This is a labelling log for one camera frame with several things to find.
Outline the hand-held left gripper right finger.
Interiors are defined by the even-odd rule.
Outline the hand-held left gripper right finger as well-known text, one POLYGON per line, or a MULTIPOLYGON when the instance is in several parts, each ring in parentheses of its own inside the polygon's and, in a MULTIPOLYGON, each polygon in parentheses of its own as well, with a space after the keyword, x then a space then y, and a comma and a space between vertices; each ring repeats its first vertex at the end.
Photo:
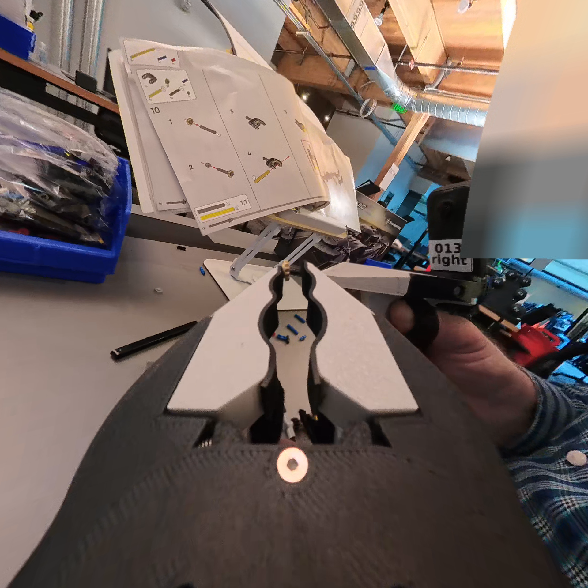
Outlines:
POLYGON ((301 268, 306 323, 314 336, 308 398, 335 427, 419 411, 373 312, 309 262, 301 268))

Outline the scattered blue lego pins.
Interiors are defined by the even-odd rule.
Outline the scattered blue lego pins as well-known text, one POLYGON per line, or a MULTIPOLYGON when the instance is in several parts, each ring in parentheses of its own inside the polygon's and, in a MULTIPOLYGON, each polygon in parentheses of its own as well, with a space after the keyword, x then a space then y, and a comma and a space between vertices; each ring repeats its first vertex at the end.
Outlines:
MULTIPOLYGON (((270 271, 269 267, 248 264, 241 270, 236 280, 229 273, 231 264, 230 261, 209 258, 203 262, 201 270, 201 273, 207 273, 215 281, 228 300, 239 296, 270 271)), ((273 336, 283 343, 303 342, 307 338, 305 327, 307 300, 298 278, 292 277, 284 282, 283 296, 277 309, 285 313, 285 318, 280 319, 280 331, 273 336)))

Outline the wooden background desk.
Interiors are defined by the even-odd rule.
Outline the wooden background desk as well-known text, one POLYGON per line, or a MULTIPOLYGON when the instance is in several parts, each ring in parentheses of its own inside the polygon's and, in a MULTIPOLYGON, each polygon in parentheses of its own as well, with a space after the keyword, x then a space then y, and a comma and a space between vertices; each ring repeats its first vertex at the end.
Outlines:
POLYGON ((71 95, 77 96, 78 98, 84 99, 86 102, 111 111, 114 114, 120 114, 120 110, 116 102, 105 98, 103 95, 90 92, 81 86, 74 83, 70 77, 63 73, 59 75, 55 74, 52 70, 46 66, 37 65, 32 61, 24 60, 16 55, 13 55, 4 49, 1 49, 1 61, 9 63, 15 66, 19 70, 32 75, 35 78, 39 78, 52 86, 55 86, 71 95))

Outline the person's right hand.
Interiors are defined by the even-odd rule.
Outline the person's right hand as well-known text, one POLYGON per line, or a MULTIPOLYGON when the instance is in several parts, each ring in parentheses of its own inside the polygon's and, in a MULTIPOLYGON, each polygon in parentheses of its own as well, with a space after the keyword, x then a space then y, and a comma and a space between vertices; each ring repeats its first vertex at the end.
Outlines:
POLYGON ((425 355, 457 388, 495 445, 514 444, 535 417, 533 380, 465 318, 440 311, 437 317, 439 330, 425 355))

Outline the person's right forearm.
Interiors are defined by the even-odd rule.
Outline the person's right forearm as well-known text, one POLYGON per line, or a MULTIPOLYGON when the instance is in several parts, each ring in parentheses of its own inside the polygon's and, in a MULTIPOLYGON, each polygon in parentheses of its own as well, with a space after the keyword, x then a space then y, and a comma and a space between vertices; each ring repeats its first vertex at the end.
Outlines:
POLYGON ((537 393, 534 418, 501 454, 558 567, 572 587, 587 587, 587 385, 527 374, 537 393))

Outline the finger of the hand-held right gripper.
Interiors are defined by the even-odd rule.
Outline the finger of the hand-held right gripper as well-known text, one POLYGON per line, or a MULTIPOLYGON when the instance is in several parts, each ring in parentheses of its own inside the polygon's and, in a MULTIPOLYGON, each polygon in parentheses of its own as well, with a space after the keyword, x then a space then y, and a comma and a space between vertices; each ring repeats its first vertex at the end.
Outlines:
POLYGON ((410 272, 375 266, 331 266, 322 272, 345 290, 383 295, 406 295, 411 280, 410 272))

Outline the lego instruction booklet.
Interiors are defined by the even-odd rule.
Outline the lego instruction booklet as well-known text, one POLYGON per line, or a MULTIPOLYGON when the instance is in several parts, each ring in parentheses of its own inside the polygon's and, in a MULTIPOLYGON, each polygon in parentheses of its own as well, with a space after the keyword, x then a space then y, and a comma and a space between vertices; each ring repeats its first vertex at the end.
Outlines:
POLYGON ((108 60, 142 213, 359 231, 349 158, 271 67, 128 38, 108 60))

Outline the dark printed lego box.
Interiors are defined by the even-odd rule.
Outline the dark printed lego box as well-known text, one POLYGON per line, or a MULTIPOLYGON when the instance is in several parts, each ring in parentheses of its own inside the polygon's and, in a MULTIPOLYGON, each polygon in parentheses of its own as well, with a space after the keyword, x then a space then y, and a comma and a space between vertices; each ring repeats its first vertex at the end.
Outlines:
POLYGON ((401 230, 413 219, 400 217, 381 203, 356 192, 357 212, 350 212, 346 199, 322 210, 288 210, 277 219, 285 221, 275 253, 280 259, 293 254, 302 246, 304 251, 293 261, 302 266, 311 262, 319 269, 350 262, 383 261, 400 248, 401 230))

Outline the pile of lego part bags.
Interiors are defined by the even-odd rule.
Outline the pile of lego part bags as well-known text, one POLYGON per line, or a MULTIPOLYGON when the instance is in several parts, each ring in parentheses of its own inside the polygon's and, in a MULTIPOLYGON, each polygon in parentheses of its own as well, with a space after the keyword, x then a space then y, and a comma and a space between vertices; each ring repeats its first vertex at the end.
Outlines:
POLYGON ((100 139, 1 89, 1 231, 106 248, 119 160, 100 139))

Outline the white book stand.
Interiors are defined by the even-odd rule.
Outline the white book stand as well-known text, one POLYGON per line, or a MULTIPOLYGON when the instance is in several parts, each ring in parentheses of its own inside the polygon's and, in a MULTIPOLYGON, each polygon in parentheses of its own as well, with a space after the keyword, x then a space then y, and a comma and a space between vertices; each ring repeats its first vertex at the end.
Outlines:
POLYGON ((277 254, 278 261, 287 260, 291 268, 313 248, 325 244, 326 238, 342 239, 350 232, 360 231, 356 201, 352 201, 351 209, 346 212, 330 205, 313 211, 302 208, 285 210, 262 220, 268 221, 267 227, 239 257, 231 262, 206 259, 203 263, 228 300, 236 298, 270 271, 269 267, 254 265, 253 260, 265 246, 274 244, 276 237, 283 236, 285 230, 302 231, 302 241, 298 245, 287 254, 277 254))

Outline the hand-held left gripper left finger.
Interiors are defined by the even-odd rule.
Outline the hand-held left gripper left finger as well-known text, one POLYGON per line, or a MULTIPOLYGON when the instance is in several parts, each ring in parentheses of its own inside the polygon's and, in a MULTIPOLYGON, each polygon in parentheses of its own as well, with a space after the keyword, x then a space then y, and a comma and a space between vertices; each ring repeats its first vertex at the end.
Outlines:
POLYGON ((172 414, 247 429, 264 417, 282 429, 284 390, 270 337, 286 273, 271 269, 210 318, 168 402, 172 414))

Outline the black long lego beam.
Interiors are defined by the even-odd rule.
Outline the black long lego beam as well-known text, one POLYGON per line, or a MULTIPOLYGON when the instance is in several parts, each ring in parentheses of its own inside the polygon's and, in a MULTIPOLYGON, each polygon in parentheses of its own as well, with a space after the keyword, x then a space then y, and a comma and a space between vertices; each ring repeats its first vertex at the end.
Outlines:
POLYGON ((172 341, 184 334, 188 333, 194 326, 198 324, 197 321, 191 321, 189 323, 180 325, 178 327, 174 327, 172 329, 166 330, 164 332, 160 332, 158 334, 153 334, 151 336, 145 337, 138 341, 128 343, 121 347, 115 348, 110 351, 111 359, 115 362, 122 361, 131 356, 135 356, 138 353, 144 352, 145 350, 149 350, 155 348, 165 342, 172 341))

